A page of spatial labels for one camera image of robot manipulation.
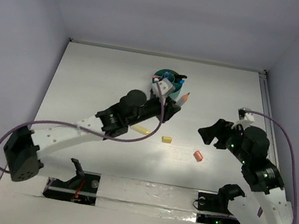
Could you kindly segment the clear orange-tipped highlighter body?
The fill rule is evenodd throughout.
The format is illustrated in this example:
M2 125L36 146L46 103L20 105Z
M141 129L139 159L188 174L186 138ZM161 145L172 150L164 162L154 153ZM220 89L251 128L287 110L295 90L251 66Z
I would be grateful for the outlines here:
M182 95L182 96L177 100L176 105L177 105L178 107L182 107L182 106L187 102L189 96L190 96L190 93L189 93L189 92L188 92L187 94Z

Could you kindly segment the orange highlighter piece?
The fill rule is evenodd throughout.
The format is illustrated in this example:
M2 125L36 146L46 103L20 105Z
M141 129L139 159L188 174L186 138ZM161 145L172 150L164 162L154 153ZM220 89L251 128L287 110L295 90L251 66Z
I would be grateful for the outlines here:
M201 154L200 151L195 151L193 153L193 156L197 162L201 162L203 160L203 155Z

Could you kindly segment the clear spray bottle blue cap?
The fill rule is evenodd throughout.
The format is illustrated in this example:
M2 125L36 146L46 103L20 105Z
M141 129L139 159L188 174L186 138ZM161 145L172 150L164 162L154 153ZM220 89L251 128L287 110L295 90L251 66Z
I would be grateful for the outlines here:
M163 78L169 78L169 72L168 71L166 71L164 74L163 74Z

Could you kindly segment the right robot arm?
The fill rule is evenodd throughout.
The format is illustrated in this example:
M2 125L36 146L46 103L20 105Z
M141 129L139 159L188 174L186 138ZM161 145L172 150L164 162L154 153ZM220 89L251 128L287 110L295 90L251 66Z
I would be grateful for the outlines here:
M229 150L241 163L242 175L263 211L263 218L250 206L250 197L237 184L227 184L216 194L200 193L197 209L234 216L240 224L294 224L291 203L277 167L267 158L269 140L261 128L243 128L219 119L213 126L199 128L206 145L214 139L217 149Z

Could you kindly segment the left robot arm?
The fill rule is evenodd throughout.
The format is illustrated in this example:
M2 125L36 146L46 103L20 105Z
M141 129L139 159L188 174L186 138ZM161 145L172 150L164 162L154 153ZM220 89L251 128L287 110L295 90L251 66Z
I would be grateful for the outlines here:
M181 107L170 97L148 99L141 90L132 90L119 102L75 124L63 121L30 121L11 129L4 138L3 147L8 173L12 181L25 181L36 176L44 167L44 158L56 151L87 142L111 140L138 142L123 139L130 126L151 118L159 124L170 120Z

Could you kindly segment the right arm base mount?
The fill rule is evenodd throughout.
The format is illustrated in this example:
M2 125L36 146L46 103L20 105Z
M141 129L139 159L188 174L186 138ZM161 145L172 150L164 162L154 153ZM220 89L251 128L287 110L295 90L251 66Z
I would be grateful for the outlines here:
M240 224L228 209L228 203L240 196L245 197L245 193L236 184L224 185L217 193L199 192L192 203L198 212L196 223Z

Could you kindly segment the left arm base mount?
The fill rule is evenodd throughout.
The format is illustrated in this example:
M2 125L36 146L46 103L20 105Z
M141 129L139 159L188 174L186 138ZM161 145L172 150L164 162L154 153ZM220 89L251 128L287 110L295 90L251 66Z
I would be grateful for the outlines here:
M75 167L75 176L67 181L49 178L42 195L54 200L96 205L101 175L86 173L77 159L71 158L71 161Z

